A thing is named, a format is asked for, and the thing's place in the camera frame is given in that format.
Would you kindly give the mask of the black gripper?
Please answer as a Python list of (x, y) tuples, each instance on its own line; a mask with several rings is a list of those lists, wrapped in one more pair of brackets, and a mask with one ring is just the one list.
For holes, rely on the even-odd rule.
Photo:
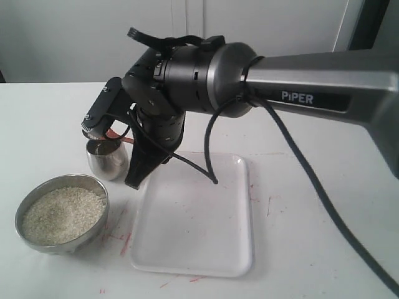
[(183, 139), (186, 113), (164, 118), (134, 107), (128, 112), (133, 125), (132, 155), (127, 176), (128, 187), (139, 189), (141, 183), (161, 164), (166, 164)]

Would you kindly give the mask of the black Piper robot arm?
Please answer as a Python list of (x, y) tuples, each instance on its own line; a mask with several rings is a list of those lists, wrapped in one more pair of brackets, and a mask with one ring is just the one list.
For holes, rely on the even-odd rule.
[(237, 118), (270, 105), (363, 126), (398, 174), (398, 54), (350, 50), (282, 57), (257, 55), (223, 36), (128, 36), (147, 51), (122, 79), (132, 99), (135, 145), (125, 182), (138, 188), (183, 138), (186, 112)]

